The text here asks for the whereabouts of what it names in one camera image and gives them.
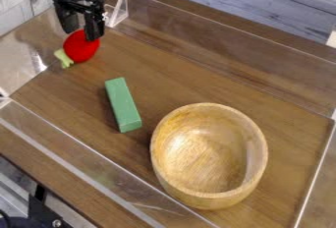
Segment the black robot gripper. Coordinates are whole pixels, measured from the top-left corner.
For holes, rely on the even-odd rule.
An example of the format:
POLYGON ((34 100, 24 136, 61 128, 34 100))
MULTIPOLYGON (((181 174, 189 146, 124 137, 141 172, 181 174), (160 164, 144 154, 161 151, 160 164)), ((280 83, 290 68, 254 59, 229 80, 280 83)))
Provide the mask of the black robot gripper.
MULTIPOLYGON (((77 13, 104 11, 104 0, 52 0, 61 28, 65 33, 78 29, 77 13)), ((86 39, 94 41, 104 35, 105 22, 101 14, 84 14, 86 39)))

